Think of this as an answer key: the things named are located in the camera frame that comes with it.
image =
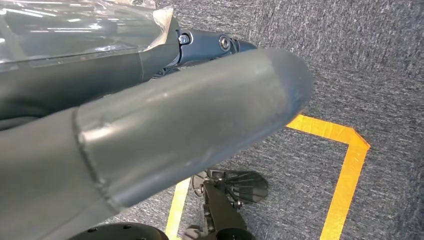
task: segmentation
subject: gray metal tube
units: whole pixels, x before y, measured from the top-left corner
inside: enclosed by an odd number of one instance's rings
[[[302,60],[224,57],[0,133],[0,239],[83,231],[278,131],[311,98]]]
[[[311,93],[302,60],[248,51],[81,106],[78,139],[113,204],[130,207],[281,129]]]

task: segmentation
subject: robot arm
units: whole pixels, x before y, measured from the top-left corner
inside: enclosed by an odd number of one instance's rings
[[[120,60],[9,62],[0,119],[32,118],[0,131],[0,239],[67,239],[278,131],[311,98],[305,63],[277,49],[137,85],[192,62],[178,39]]]

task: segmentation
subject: metal bracket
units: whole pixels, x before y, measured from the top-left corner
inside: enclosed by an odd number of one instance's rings
[[[177,31],[179,55],[156,78],[176,72],[176,68],[189,67],[226,57],[239,52],[256,49],[251,43],[231,38],[223,33],[202,30]]]
[[[203,229],[190,226],[183,240],[255,240],[238,210],[268,195],[268,183],[260,174],[209,169],[193,176],[191,184],[204,198],[204,223]]]

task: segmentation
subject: bolt head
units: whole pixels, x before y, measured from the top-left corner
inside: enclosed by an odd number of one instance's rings
[[[226,36],[221,36],[219,38],[219,46],[224,52],[228,52],[231,48],[230,39],[228,39]]]
[[[190,42],[190,38],[189,36],[183,34],[178,37],[178,42],[180,44],[188,44]]]

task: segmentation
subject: metal arm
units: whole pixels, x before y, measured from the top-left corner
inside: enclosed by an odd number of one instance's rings
[[[312,89],[293,54],[252,50],[2,131],[0,239],[71,237],[275,133]]]
[[[183,240],[255,240],[238,210],[268,195],[268,182],[259,173],[208,169],[194,175],[191,185],[204,198],[204,221],[186,229]]]

